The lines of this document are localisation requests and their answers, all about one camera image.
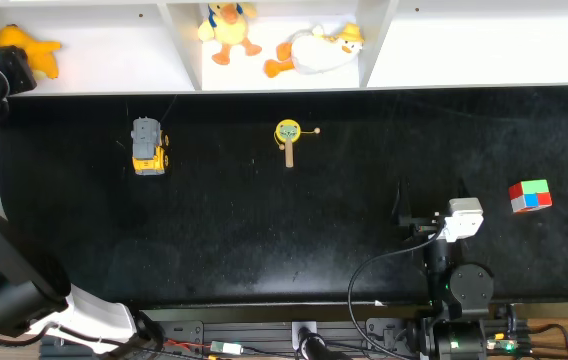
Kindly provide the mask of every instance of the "blue vest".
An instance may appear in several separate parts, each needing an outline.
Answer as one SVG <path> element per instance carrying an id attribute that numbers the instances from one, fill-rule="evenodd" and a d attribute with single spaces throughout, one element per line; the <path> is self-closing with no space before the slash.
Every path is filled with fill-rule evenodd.
<path id="1" fill-rule="evenodd" d="M 240 6 L 240 4 L 237 4 L 237 12 L 242 15 L 244 13 L 244 10 L 242 9 L 242 7 Z M 211 5 L 208 6 L 208 22 L 211 24 L 212 28 L 216 28 L 217 24 L 215 23 L 215 20 L 213 20 L 213 16 L 215 16 L 215 13 L 213 12 L 213 9 L 211 9 Z"/>

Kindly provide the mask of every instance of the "blue square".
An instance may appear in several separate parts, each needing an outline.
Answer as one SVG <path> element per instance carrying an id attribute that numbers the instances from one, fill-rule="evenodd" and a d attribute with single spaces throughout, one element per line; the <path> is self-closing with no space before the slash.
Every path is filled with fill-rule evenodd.
<path id="1" fill-rule="evenodd" d="M 537 200 L 537 194 L 524 195 L 524 202 L 526 202 L 526 207 L 540 206 L 540 202 Z"/>

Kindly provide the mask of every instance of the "wooden handle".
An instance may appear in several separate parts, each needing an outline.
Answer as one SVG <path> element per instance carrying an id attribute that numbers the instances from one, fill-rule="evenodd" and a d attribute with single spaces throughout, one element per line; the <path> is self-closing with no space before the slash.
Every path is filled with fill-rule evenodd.
<path id="1" fill-rule="evenodd" d="M 291 139 L 286 139 L 284 152 L 286 153 L 286 167 L 293 167 L 293 141 Z"/>

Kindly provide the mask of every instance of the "toy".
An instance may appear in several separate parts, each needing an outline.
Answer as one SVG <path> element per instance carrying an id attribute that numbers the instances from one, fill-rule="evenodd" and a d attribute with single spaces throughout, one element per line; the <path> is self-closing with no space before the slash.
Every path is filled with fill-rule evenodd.
<path id="1" fill-rule="evenodd" d="M 169 138 L 160 122 L 150 118 L 133 121 L 133 168 L 137 175 L 161 175 L 168 170 Z"/>
<path id="2" fill-rule="evenodd" d="M 229 55 L 231 48 L 242 44 L 246 49 L 246 55 L 255 56 L 262 52 L 262 48 L 252 44 L 248 37 L 248 23 L 246 16 L 254 18 L 257 10 L 249 3 L 209 3 L 209 16 L 200 25 L 197 35 L 202 41 L 213 38 L 222 44 L 222 50 L 213 55 L 213 61 L 220 65 L 228 65 L 231 62 Z"/>
<path id="3" fill-rule="evenodd" d="M 4 46 L 16 46 L 26 52 L 28 66 L 33 71 L 35 78 L 55 79 L 59 76 L 57 63 L 53 56 L 53 51 L 62 48 L 62 44 L 59 42 L 36 41 L 17 25 L 8 25 L 0 30 L 0 47 Z"/>
<path id="4" fill-rule="evenodd" d="M 293 167 L 293 143 L 300 138 L 300 135 L 319 133 L 320 128 L 315 128 L 313 131 L 301 131 L 300 124 L 291 119 L 282 120 L 277 124 L 273 137 L 280 150 L 285 150 L 287 168 Z"/>
<path id="5" fill-rule="evenodd" d="M 529 212 L 553 205 L 546 180 L 522 181 L 508 189 L 513 212 Z"/>
<path id="6" fill-rule="evenodd" d="M 336 37 L 324 35 L 324 29 L 318 25 L 312 32 L 300 31 L 291 42 L 280 44 L 277 59 L 281 62 L 266 61 L 264 72 L 269 78 L 292 69 L 304 75 L 323 73 L 353 61 L 363 44 L 360 28 L 355 24 L 346 24 Z"/>

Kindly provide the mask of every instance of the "rubik's cube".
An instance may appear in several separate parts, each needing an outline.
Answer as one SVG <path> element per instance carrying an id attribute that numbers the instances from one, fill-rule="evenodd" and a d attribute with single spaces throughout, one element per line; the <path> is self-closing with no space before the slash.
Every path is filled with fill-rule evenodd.
<path id="1" fill-rule="evenodd" d="M 513 212 L 521 213 L 553 205 L 546 180 L 522 181 L 508 189 Z"/>

